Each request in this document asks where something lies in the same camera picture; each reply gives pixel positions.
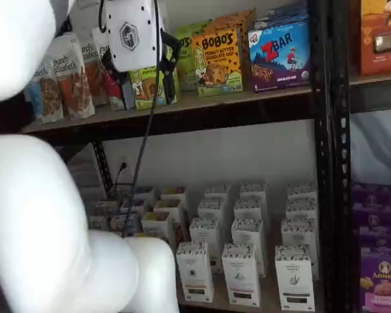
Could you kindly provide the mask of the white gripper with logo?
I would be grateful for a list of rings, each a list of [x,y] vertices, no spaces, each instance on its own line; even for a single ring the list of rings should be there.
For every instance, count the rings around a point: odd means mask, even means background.
[[[162,28],[162,12],[157,1],[106,1],[109,48],[101,62],[110,78],[121,84],[121,73],[153,67],[163,74],[167,104],[176,96],[173,77],[179,61],[181,42]]]

